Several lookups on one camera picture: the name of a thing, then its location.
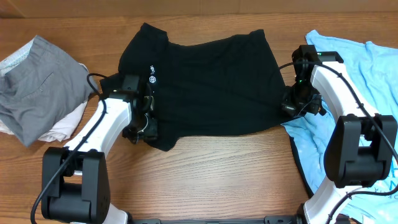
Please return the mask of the black t-shirt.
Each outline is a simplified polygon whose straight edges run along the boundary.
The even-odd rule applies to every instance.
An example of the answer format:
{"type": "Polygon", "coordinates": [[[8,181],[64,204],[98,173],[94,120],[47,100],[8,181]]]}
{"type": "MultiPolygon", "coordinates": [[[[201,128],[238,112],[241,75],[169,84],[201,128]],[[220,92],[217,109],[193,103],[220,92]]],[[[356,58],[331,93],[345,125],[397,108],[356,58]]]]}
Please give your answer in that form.
{"type": "Polygon", "coordinates": [[[187,136],[238,136],[290,120],[281,110],[285,83],[263,30],[183,46],[143,24],[123,52],[118,72],[101,80],[105,95],[139,75],[154,98],[162,151],[187,136]]]}

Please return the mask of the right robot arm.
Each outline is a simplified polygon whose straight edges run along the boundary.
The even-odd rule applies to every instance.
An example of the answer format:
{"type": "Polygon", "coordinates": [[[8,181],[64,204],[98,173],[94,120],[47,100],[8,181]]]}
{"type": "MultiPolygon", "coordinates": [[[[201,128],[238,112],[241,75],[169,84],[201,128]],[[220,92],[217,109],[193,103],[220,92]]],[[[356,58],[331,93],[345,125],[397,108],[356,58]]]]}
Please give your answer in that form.
{"type": "Polygon", "coordinates": [[[268,216],[266,223],[343,223],[338,214],[356,195],[387,178],[397,159],[394,144],[397,121],[381,115],[360,94],[347,74],[338,52],[319,52],[314,45],[300,45],[292,54],[295,84],[280,104],[291,118],[326,113],[336,126],[323,158],[326,176],[314,195],[301,204],[296,215],[268,216]]]}

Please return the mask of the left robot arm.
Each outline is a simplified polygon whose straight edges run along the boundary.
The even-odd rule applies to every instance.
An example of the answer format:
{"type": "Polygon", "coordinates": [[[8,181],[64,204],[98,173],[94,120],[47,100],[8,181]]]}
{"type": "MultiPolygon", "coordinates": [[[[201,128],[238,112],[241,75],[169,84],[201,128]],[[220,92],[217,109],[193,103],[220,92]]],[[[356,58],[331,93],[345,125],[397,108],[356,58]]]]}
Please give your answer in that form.
{"type": "Polygon", "coordinates": [[[106,157],[118,136],[130,140],[157,138],[150,115],[153,91],[139,75],[103,76],[96,112],[63,147],[48,148],[42,158],[42,191],[30,213],[62,223],[132,223],[132,216],[111,203],[106,157]]]}

